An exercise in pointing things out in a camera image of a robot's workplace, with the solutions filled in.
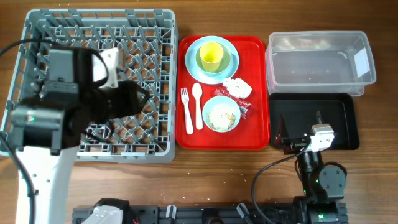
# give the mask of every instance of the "wooden surface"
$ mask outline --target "wooden surface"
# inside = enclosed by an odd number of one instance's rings
[[[20,39],[25,15],[33,8],[170,8],[180,39],[192,34],[256,35],[268,44],[272,32],[362,30],[369,38],[377,82],[354,99],[361,138],[355,151],[327,151],[324,161],[348,170],[345,199],[350,223],[398,223],[398,1],[126,1],[13,0],[0,4],[0,45]],[[0,60],[0,109],[6,102],[17,49]],[[264,165],[281,159],[270,147],[261,152],[187,151],[166,165],[77,162],[67,200],[89,207],[103,197],[132,205],[232,205],[251,201],[250,185]],[[17,171],[0,159],[0,223],[14,223]],[[291,202],[302,195],[294,163],[271,168],[257,182],[261,202]]]

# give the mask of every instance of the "yellow cup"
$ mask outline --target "yellow cup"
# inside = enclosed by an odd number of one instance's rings
[[[207,72],[215,72],[224,56],[223,47],[216,42],[207,42],[199,50],[201,64]]]

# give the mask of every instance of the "white fork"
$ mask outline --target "white fork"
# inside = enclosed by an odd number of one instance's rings
[[[193,126],[192,126],[191,114],[189,113],[189,107],[188,107],[189,96],[187,88],[181,88],[181,101],[184,104],[184,110],[185,110],[185,129],[187,130],[187,134],[192,134]]]

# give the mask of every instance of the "blue plate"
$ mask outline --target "blue plate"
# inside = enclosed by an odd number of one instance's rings
[[[210,41],[219,43],[224,49],[224,57],[221,59],[220,68],[215,73],[204,71],[200,57],[199,59],[197,58],[200,47]],[[238,51],[236,51],[231,42],[221,37],[207,36],[197,39],[189,46],[185,54],[185,66],[189,74],[194,79],[205,84],[220,84],[225,78],[231,78],[237,71],[238,65]]]
[[[214,106],[218,105],[218,104],[226,104],[230,107],[232,107],[234,109],[233,114],[236,116],[235,119],[235,123],[232,125],[232,127],[230,127],[228,130],[226,131],[217,131],[215,129],[213,129],[210,125],[210,122],[208,120],[208,113],[213,109]],[[203,106],[203,112],[202,112],[202,117],[203,120],[205,122],[205,124],[213,131],[219,132],[219,133],[225,133],[227,131],[230,131],[232,129],[234,129],[238,123],[239,120],[241,119],[241,110],[239,109],[238,104],[232,100],[231,98],[227,97],[227,96],[215,96],[213,98],[211,98],[210,100],[208,100],[205,105]]]

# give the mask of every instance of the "spoon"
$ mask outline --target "spoon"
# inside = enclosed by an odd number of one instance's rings
[[[199,83],[193,84],[192,87],[192,95],[195,97],[196,101],[196,126],[197,130],[201,130],[203,128],[203,120],[201,118],[201,109],[200,109],[200,97],[203,91]]]

